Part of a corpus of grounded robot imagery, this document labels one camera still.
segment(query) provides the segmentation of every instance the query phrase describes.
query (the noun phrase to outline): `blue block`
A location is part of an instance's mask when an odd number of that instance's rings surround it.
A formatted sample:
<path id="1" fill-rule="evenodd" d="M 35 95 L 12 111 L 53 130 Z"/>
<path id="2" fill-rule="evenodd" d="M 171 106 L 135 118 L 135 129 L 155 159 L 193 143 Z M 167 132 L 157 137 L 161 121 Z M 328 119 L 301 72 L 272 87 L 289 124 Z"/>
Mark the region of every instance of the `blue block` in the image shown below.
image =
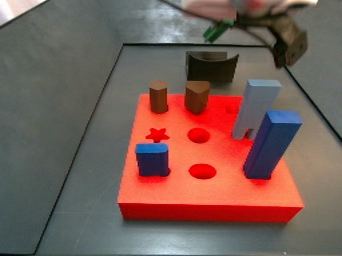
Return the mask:
<path id="1" fill-rule="evenodd" d="M 244 165 L 249 179 L 270 179 L 273 170 L 302 125 L 302 118 L 292 110 L 266 112 L 260 132 Z"/>
<path id="2" fill-rule="evenodd" d="M 277 80 L 249 80 L 233 130 L 236 140 L 242 140 L 246 132 L 249 139 L 256 139 L 266 111 L 273 109 L 281 87 Z"/>
<path id="3" fill-rule="evenodd" d="M 137 144 L 137 161 L 141 176 L 169 175 L 169 145 L 165 143 Z"/>

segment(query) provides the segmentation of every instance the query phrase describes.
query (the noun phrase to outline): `brown block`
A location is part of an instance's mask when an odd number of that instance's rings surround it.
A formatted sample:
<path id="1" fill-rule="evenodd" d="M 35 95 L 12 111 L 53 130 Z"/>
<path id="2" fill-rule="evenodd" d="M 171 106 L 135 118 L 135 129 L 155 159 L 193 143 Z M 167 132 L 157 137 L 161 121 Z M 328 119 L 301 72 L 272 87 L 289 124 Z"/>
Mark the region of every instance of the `brown block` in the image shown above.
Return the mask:
<path id="1" fill-rule="evenodd" d="M 208 107 L 210 93 L 210 82 L 187 81 L 186 107 L 193 114 L 200 115 Z"/>
<path id="2" fill-rule="evenodd" d="M 150 106 L 151 111 L 162 114 L 167 112 L 167 82 L 158 80 L 150 85 Z"/>

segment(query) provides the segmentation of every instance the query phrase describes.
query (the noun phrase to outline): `hole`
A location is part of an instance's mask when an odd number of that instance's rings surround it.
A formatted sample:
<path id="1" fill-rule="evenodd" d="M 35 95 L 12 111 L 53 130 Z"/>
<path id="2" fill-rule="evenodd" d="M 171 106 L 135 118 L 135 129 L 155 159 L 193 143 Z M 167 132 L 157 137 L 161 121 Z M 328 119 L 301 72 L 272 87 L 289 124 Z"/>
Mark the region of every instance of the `hole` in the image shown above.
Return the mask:
<path id="1" fill-rule="evenodd" d="M 192 176 L 201 180 L 212 179 L 217 175 L 217 169 L 209 164 L 196 164 L 190 167 Z"/>
<path id="2" fill-rule="evenodd" d="M 187 137 L 196 143 L 206 143 L 210 139 L 210 133 L 202 128 L 194 128 L 189 131 Z"/>

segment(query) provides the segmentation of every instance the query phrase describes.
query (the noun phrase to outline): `gray mat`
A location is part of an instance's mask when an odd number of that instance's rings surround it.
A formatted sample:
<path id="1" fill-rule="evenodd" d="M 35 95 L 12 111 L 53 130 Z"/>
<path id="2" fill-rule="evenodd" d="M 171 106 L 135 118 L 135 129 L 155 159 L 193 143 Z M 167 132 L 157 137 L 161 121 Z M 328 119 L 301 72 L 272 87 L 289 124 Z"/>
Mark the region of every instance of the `gray mat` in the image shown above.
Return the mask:
<path id="1" fill-rule="evenodd" d="M 105 13 L 50 1 L 0 30 L 0 253 L 41 241 L 122 49 Z"/>
<path id="2" fill-rule="evenodd" d="M 249 78 L 277 79 L 276 108 L 294 109 L 304 126 L 286 152 L 306 208 L 288 224 L 125 221 L 117 196 L 139 94 L 150 81 L 183 93 L 186 51 L 241 54 L 232 85 L 213 94 L 242 95 Z M 342 251 L 341 144 L 268 51 L 254 48 L 125 47 L 85 137 L 39 248 L 42 255 L 340 254 Z"/>
<path id="3" fill-rule="evenodd" d="M 290 69 L 301 86 L 342 137 L 342 1 L 320 1 L 298 16 L 308 28 L 310 48 Z"/>

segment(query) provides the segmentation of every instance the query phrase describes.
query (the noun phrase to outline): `red shape sorter board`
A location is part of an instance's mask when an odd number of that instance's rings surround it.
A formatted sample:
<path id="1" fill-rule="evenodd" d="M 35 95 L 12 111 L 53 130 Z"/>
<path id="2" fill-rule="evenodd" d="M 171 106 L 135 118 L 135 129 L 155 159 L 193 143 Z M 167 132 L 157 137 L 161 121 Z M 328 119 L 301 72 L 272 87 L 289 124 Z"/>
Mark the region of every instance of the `red shape sorter board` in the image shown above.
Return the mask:
<path id="1" fill-rule="evenodd" d="M 244 163 L 253 141 L 232 137 L 242 97 L 210 96 L 198 116 L 185 107 L 183 95 L 169 95 L 169 111 L 150 110 L 149 95 L 142 95 L 129 146 L 118 203 L 126 219 L 289 222 L 304 208 L 289 167 L 282 159 L 270 180 L 245 177 Z M 169 144 L 167 177 L 141 177 L 137 143 L 150 129 L 166 128 Z M 187 133 L 202 128 L 210 133 L 205 143 L 194 143 Z M 198 179 L 190 174 L 196 164 L 209 164 L 217 175 Z"/>

